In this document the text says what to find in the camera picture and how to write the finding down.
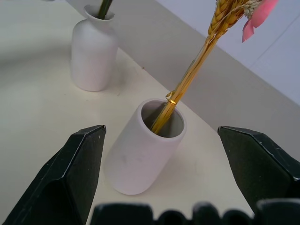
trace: plant stem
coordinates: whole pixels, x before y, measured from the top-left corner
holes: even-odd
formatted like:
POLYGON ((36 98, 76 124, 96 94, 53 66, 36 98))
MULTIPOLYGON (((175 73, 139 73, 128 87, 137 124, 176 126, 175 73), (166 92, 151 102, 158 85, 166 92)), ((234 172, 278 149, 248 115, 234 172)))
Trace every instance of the plant stem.
POLYGON ((151 127, 151 131, 153 133, 158 135, 161 128, 169 120, 170 116, 172 115, 172 112, 176 107, 176 104, 180 101, 180 99, 182 98, 182 96, 184 95, 184 93, 192 83, 193 79, 196 77, 197 72, 199 71, 201 65, 204 63, 209 53, 216 45, 217 41, 218 38, 214 38, 212 41, 210 41, 209 37, 206 39, 204 48, 201 50, 200 55, 197 56, 194 63, 192 63, 192 66, 190 66, 187 69, 187 72, 184 75, 183 79, 178 84, 176 89, 172 92, 171 98, 167 101, 165 107, 163 108, 159 116, 154 121, 151 127))
POLYGON ((99 9, 98 18, 100 20, 105 20, 105 16, 108 12, 109 7, 111 6, 113 0, 103 0, 101 7, 99 9))

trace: vase opening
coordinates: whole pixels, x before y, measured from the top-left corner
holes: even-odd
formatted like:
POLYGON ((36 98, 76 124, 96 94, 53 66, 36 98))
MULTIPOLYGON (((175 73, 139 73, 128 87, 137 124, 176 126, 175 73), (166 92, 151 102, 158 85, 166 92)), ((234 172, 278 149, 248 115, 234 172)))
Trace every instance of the vase opening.
POLYGON ((114 18, 114 13, 111 12, 111 11, 108 11, 106 16, 105 16, 105 20, 99 19, 98 18, 99 7, 97 7, 97 6, 86 5, 84 7, 84 11, 90 19, 92 18, 94 20, 108 21, 109 22, 114 18))
MULTIPOLYGON (((143 105, 141 116, 144 124, 148 129, 151 128, 154 120, 160 114, 164 106, 165 106, 165 102, 159 100, 153 100, 143 105)), ((183 132, 184 126, 185 124, 184 124, 183 117, 175 109, 171 117, 169 118, 169 120, 166 122, 166 124, 159 132, 158 136, 166 137, 166 138, 176 137, 183 132)))

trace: cup rim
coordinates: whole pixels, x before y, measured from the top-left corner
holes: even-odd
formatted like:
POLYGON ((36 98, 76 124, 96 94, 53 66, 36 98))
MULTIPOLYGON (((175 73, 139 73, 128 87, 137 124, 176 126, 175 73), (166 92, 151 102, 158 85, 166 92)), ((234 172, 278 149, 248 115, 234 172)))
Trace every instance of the cup rim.
POLYGON ((145 104, 147 104, 148 102, 152 102, 152 101, 158 101, 158 102, 165 102, 165 100, 159 99, 159 98, 151 98, 148 100, 143 101, 137 108, 137 119, 138 121, 141 123, 142 128, 146 131, 146 133, 148 133, 149 135, 158 138, 161 141, 171 141, 171 140, 175 140, 175 139, 181 139, 184 137, 186 131, 187 131, 187 121, 185 119, 185 117, 183 116, 182 112, 175 107, 175 111, 176 113, 180 116, 180 118, 182 119, 183 122, 183 129, 181 131, 181 133, 175 137, 161 137, 155 133, 153 133, 144 123, 143 119, 142 119, 142 108, 145 106, 145 104))
POLYGON ((111 17, 110 19, 108 20, 102 20, 102 19, 99 19, 97 17, 95 17, 92 12, 97 12, 99 9, 99 6, 95 6, 95 5, 86 5, 84 7, 84 12, 86 14, 87 17, 89 17, 90 19, 94 20, 94 21, 98 21, 98 22, 110 22, 114 19, 114 13, 112 11, 108 11, 108 14, 109 16, 111 17))

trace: white wall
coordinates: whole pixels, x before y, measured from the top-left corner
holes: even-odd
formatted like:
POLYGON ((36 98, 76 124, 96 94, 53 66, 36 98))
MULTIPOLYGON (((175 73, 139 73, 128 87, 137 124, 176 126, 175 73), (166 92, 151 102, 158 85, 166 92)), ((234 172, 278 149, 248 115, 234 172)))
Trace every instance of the white wall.
MULTIPOLYGON (((214 0, 157 0, 207 36, 214 0)), ((255 35, 241 43, 246 18, 230 28, 218 46, 300 105, 300 0, 280 0, 255 35)))

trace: white cylindrical cup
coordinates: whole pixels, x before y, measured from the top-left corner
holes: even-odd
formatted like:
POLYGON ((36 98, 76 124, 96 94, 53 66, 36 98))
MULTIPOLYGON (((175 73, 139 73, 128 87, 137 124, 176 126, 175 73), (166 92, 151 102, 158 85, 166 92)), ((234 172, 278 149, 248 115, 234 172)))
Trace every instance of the white cylindrical cup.
POLYGON ((147 190, 186 133, 186 121, 177 108, 159 135, 150 131, 164 104, 161 99, 141 103, 104 161, 105 177, 123 194, 136 195, 147 190))

